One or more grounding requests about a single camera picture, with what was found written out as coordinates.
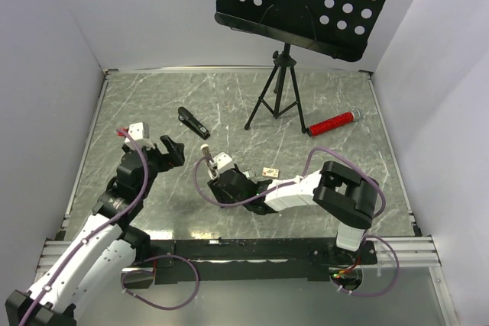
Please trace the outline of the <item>white staple box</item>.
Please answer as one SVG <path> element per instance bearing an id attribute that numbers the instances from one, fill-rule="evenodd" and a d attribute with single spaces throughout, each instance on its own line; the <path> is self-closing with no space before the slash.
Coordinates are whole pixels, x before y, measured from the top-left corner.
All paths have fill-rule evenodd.
<path id="1" fill-rule="evenodd" d="M 262 176 L 277 179 L 280 175 L 279 169 L 274 169 L 270 167 L 264 167 L 262 170 Z"/>

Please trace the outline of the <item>black stapler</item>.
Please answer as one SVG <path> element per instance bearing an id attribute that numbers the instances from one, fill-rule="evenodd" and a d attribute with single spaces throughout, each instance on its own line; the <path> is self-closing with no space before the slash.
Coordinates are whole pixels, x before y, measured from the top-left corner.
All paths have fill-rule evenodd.
<path id="1" fill-rule="evenodd" d="M 179 121 L 188 127 L 193 133 L 198 135 L 203 140 L 210 137 L 210 131 L 204 127 L 203 124 L 197 120 L 189 110 L 183 106 L 180 106 L 177 111 Z"/>

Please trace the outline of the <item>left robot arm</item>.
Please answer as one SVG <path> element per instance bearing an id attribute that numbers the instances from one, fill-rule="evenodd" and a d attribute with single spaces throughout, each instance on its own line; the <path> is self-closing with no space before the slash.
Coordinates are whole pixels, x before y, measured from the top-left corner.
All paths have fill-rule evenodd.
<path id="1" fill-rule="evenodd" d="M 161 153 L 151 141 L 127 134 L 116 174 L 76 238 L 28 291 L 5 302 L 10 325 L 75 325 L 95 296 L 130 265 L 151 257 L 150 237 L 130 223 L 159 173 L 183 166 L 184 145 L 167 135 Z"/>

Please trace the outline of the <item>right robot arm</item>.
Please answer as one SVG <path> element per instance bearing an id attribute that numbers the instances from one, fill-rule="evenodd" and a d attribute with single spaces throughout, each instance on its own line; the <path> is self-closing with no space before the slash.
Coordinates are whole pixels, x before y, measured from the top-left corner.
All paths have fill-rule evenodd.
<path id="1" fill-rule="evenodd" d="M 218 203 L 242 202 L 257 215 L 319 206 L 339 221 L 333 246 L 335 258 L 351 263 L 359 256 L 364 234 L 374 219 L 376 183 L 340 163 L 327 161 L 321 170 L 306 176 L 257 182 L 235 166 L 208 181 L 208 187 Z"/>

